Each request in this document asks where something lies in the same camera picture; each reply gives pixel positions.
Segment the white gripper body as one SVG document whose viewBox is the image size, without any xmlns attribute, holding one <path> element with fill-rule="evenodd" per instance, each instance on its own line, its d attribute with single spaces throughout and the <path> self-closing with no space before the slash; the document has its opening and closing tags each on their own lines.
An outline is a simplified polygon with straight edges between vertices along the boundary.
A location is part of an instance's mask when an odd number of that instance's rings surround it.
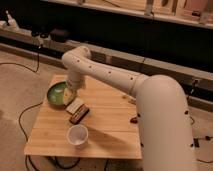
<svg viewBox="0 0 213 171">
<path fill-rule="evenodd" d="M 63 94 L 63 102 L 65 104 L 71 103 L 77 96 L 77 91 L 81 88 L 84 87 L 84 81 L 79 80 L 66 80 L 66 87 L 64 89 L 64 94 Z"/>
</svg>

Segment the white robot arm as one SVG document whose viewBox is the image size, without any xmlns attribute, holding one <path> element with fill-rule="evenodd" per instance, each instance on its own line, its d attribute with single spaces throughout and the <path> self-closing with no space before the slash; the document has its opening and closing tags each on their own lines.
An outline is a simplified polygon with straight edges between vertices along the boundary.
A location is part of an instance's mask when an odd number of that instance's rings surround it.
<svg viewBox="0 0 213 171">
<path fill-rule="evenodd" d="M 188 103 L 175 79 L 95 62 L 86 46 L 65 52 L 62 63 L 72 91 L 90 76 L 136 99 L 143 171 L 197 171 Z"/>
</svg>

